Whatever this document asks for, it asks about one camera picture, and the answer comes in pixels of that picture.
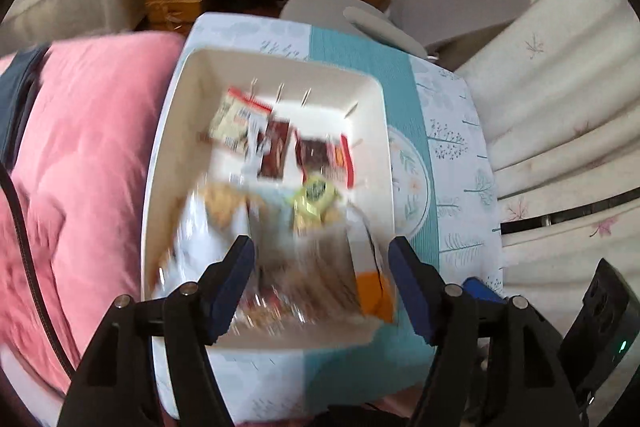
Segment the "tablecloth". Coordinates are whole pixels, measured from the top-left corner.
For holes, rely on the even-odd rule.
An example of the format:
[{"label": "tablecloth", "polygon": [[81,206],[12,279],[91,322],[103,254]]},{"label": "tablecloth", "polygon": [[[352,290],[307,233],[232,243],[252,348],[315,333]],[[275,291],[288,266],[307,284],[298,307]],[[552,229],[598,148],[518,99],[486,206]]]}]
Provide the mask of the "tablecloth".
[{"label": "tablecloth", "polygon": [[[494,176],[478,115],[463,79],[369,39],[278,19],[201,15],[178,60],[215,47],[316,60],[369,73],[383,87],[392,160],[396,233],[447,282],[467,277],[502,288]],[[177,73],[170,84],[170,101]],[[165,102],[163,112],[168,111]],[[433,349],[406,312],[367,346],[325,351],[227,351],[210,355],[238,423],[315,414],[331,403],[362,403],[426,378]],[[177,416],[166,354],[154,343],[159,394]]]}]

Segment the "curtain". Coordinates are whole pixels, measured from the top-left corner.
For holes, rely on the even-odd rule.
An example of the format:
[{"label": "curtain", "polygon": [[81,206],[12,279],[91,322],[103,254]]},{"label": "curtain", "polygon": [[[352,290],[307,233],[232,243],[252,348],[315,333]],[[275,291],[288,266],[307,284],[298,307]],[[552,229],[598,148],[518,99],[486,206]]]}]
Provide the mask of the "curtain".
[{"label": "curtain", "polygon": [[[457,71],[478,109],[502,222],[640,187],[640,24],[627,0],[531,0]],[[640,294],[640,200],[503,235],[504,288],[566,333],[601,257]],[[640,341],[590,407],[599,420],[638,367]]]}]

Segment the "pink blanket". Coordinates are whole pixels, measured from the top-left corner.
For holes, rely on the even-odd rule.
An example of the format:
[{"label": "pink blanket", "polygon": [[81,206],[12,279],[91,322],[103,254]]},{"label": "pink blanket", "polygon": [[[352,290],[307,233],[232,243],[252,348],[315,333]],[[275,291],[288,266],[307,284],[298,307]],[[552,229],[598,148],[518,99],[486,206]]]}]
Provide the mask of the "pink blanket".
[{"label": "pink blanket", "polygon": [[[78,363],[113,299],[140,297],[151,147],[183,39],[166,32],[56,42],[12,178],[49,313]],[[11,57],[0,59],[0,72]],[[35,313],[6,203],[0,205],[0,334],[53,387],[68,378]]]}]

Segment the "dark blue cloth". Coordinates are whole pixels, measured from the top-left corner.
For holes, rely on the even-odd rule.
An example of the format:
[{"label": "dark blue cloth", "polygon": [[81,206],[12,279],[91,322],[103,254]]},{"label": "dark blue cloth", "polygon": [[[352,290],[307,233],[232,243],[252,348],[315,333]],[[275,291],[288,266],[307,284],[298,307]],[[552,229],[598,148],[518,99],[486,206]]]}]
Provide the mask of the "dark blue cloth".
[{"label": "dark blue cloth", "polygon": [[18,157],[24,128],[40,90],[40,63],[49,45],[17,52],[0,75],[0,161],[11,171]]}]

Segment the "white plastic bin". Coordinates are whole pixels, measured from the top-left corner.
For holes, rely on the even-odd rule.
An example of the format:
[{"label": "white plastic bin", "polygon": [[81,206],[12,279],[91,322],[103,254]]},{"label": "white plastic bin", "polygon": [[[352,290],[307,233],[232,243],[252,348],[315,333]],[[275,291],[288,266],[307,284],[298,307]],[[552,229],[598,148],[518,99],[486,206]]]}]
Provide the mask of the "white plastic bin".
[{"label": "white plastic bin", "polygon": [[[159,122],[158,154],[147,179],[142,234],[143,298],[150,298],[158,262],[170,247],[187,193],[203,172],[228,181],[239,174],[242,158],[220,146],[198,140],[226,90],[235,86],[273,105],[273,116],[290,120],[302,136],[346,134],[354,165],[354,186],[338,187],[367,216],[370,231],[384,255],[394,237],[394,211],[382,87],[372,76],[331,66],[273,55],[200,49],[189,55],[179,72],[170,109]],[[291,138],[282,181],[300,187]],[[336,347],[366,343],[379,326],[377,319],[358,325],[322,325],[321,330],[293,337],[224,335],[218,346],[251,349]]]}]

